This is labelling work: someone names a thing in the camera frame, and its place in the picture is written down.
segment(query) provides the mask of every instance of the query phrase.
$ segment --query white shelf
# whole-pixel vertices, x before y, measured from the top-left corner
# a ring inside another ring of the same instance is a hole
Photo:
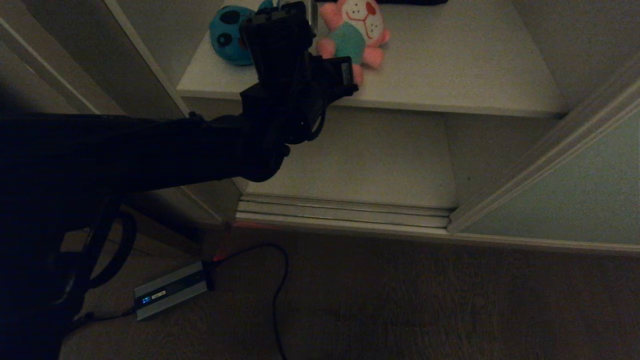
[[[568,112],[511,1],[382,9],[392,32],[383,68],[366,70],[362,89],[339,104],[543,118]],[[206,33],[178,92],[239,99],[256,80],[253,67],[235,67],[215,55]]]
[[[423,208],[458,205],[444,121],[432,113],[332,107],[323,133],[245,195]]]

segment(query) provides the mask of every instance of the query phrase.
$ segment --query brown carpet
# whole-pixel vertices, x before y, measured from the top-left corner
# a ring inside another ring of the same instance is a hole
[[[637,359],[640,259],[236,229],[232,252],[289,251],[278,304],[297,359]],[[86,310],[131,305],[135,286],[189,259],[135,254]],[[61,359],[278,359],[271,297],[279,254],[221,267],[217,289],[149,321],[88,325]]]

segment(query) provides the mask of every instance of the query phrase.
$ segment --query robotic arm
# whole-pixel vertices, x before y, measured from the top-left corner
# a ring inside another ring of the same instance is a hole
[[[85,293],[109,281],[131,251],[132,241],[91,278],[125,194],[237,176],[265,181],[289,145],[320,134],[327,107],[358,87],[351,58],[308,52],[308,10],[286,4],[243,24],[259,82],[241,93],[240,115],[0,113],[0,357],[58,358]],[[60,252],[65,233],[84,227],[92,231],[83,251]]]

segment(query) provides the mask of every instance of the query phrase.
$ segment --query stuffed animal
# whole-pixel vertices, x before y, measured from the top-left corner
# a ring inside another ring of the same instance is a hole
[[[264,0],[258,10],[272,8],[271,0]],[[238,5],[223,6],[209,24],[213,50],[233,65],[253,65],[251,53],[240,37],[242,21],[253,16],[255,11]]]
[[[378,46],[391,37],[382,19],[380,7],[373,0],[338,0],[326,3],[318,11],[327,28],[328,37],[316,45],[323,58],[350,56],[355,83],[362,85],[362,66],[377,69],[385,55]]]

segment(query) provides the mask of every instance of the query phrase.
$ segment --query black cable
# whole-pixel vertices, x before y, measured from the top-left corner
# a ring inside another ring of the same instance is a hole
[[[278,300],[278,295],[280,294],[280,291],[284,286],[284,282],[287,280],[287,275],[289,274],[289,256],[287,255],[287,251],[283,247],[275,243],[261,243],[258,245],[248,247],[244,250],[240,250],[239,252],[233,253],[224,259],[210,262],[209,264],[212,265],[214,268],[217,268],[218,266],[226,263],[227,261],[235,258],[236,256],[246,254],[249,251],[253,251],[261,247],[271,247],[273,249],[276,249],[277,251],[280,251],[280,253],[282,254],[282,257],[284,258],[284,272],[282,274],[282,280],[280,280],[280,284],[278,285],[276,292],[273,294],[273,300],[271,301],[271,318],[273,321],[273,333],[276,338],[276,344],[278,345],[278,351],[280,353],[280,357],[282,358],[282,360],[287,360],[287,356],[284,354],[284,347],[282,346],[282,339],[280,338],[280,330],[278,329],[278,317],[276,312],[276,303]]]
[[[120,244],[107,266],[105,266],[93,279],[89,280],[90,289],[102,286],[114,278],[114,276],[127,262],[127,258],[131,254],[133,245],[136,242],[138,227],[133,215],[125,211],[120,211],[116,218],[119,218],[122,221],[122,236],[120,237]]]
[[[127,309],[126,311],[124,311],[122,314],[114,315],[114,316],[96,317],[95,313],[89,312],[89,313],[86,313],[83,316],[80,316],[79,318],[75,319],[71,323],[71,326],[69,327],[69,329],[67,330],[66,335],[71,334],[72,332],[78,330],[79,328],[85,326],[88,323],[102,322],[102,321],[106,321],[106,320],[114,320],[114,319],[119,319],[119,318],[125,318],[125,317],[127,317],[129,315],[133,315],[135,313],[136,313],[136,308],[135,307],[131,307],[131,308]]]
[[[320,116],[320,123],[316,126],[316,129],[313,130],[313,132],[311,132],[311,135],[309,136],[309,139],[307,139],[307,141],[315,140],[318,137],[318,135],[320,135],[320,132],[322,132],[322,128],[324,127],[325,119],[326,119],[326,106],[324,107],[324,110],[322,111],[322,115]]]

